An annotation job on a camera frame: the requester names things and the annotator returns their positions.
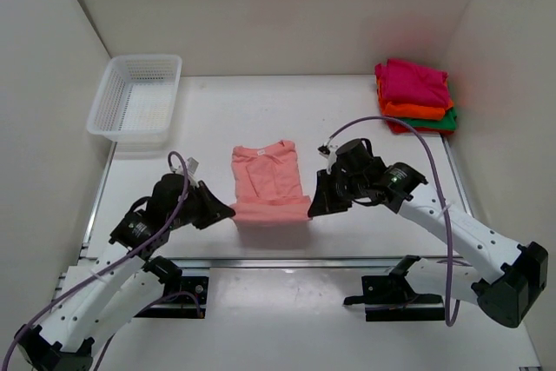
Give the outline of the folded red t-shirt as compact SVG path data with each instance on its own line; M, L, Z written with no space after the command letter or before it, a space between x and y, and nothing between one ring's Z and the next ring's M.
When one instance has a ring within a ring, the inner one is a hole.
M390 128L390 130L395 133L395 134L402 134L402 133L408 133L410 131L410 129L408 127L406 127L405 125L401 125L399 123L396 122L391 122L391 121L387 121L387 126ZM438 133L441 134L439 132L429 132L429 131L425 131L425 133Z

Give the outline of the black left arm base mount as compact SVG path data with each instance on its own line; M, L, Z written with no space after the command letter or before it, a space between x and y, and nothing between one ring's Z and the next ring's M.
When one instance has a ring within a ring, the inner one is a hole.
M136 318L193 319L205 318L209 291L207 275L183 275L166 284L162 297L136 315Z

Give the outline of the folded green t-shirt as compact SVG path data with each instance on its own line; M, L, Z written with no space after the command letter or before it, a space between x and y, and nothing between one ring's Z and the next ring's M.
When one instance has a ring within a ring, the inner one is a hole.
M401 120L418 131L439 132L443 135L451 135L458 127L457 117L456 109L451 108L438 121L416 118L401 118Z

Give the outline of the folded orange t-shirt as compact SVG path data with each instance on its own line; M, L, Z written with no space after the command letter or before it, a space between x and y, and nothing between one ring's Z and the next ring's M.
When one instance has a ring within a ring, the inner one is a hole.
M377 82L378 104L381 114L384 116L398 118L422 119L428 121L439 121L453 108L453 100L450 99L445 108L423 106L411 103L393 103L383 97L382 83Z

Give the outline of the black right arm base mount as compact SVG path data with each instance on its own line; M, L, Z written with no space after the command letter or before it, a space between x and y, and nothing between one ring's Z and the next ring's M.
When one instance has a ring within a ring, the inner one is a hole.
M416 293L406 279L417 261L419 256L406 255L388 273L362 276L362 294L345 297L343 305L363 305L367 322L444 321L442 296Z

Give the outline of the salmon pink t-shirt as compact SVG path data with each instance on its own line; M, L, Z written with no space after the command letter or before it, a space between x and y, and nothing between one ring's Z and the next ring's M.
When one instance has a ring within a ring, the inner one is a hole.
M301 186L294 142L280 140L259 149L236 146L231 169L236 224L274 226L309 220L311 198Z

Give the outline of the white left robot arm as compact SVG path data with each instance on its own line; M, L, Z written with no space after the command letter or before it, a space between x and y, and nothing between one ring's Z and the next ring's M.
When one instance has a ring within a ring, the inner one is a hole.
M23 325L14 347L35 370L88 370L99 348L144 309L167 297L181 269L157 250L172 231L203 230L235 211L202 182L166 174L109 235L89 276Z

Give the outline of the folded magenta t-shirt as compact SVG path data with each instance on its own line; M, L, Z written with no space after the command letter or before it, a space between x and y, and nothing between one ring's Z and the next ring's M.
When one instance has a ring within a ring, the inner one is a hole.
M416 63L388 59L374 67L381 82L382 97L392 103L410 103L420 106L447 108L450 94L448 74Z

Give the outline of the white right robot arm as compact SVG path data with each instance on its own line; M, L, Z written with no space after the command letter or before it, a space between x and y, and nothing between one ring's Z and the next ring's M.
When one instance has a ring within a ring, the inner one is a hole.
M387 166L367 138L322 145L319 152L328 165L316 174L309 217L346 212L354 204L384 206L464 259L406 255L386 273L363 276L362 295L346 297L345 305L364 305L367 321L439 321L449 301L466 301L506 328L521 324L546 287L544 247L520 244L442 203L424 175L404 162Z

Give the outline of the white perforated plastic basket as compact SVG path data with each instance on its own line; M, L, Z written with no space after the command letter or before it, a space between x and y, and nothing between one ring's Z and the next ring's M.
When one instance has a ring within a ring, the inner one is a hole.
M112 58L97 88L87 131L112 142L166 142L181 71L182 59L177 55Z

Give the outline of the aluminium table rail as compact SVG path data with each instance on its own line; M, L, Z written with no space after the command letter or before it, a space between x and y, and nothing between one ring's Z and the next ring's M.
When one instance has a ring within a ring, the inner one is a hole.
M168 170L167 154L178 150L200 166L199 179L221 201L235 201L231 151L239 138L202 139L176 136L166 147L148 150L138 145L113 145L87 232L85 259L100 256L109 233L131 203L149 195ZM425 229L383 207L354 206L346 213L317 217L300 225L236 227L230 221L203 231L191 226L173 232L159 254L181 263L211 262L219 267L293 268L338 263L379 264L404 255L442 258L446 246Z

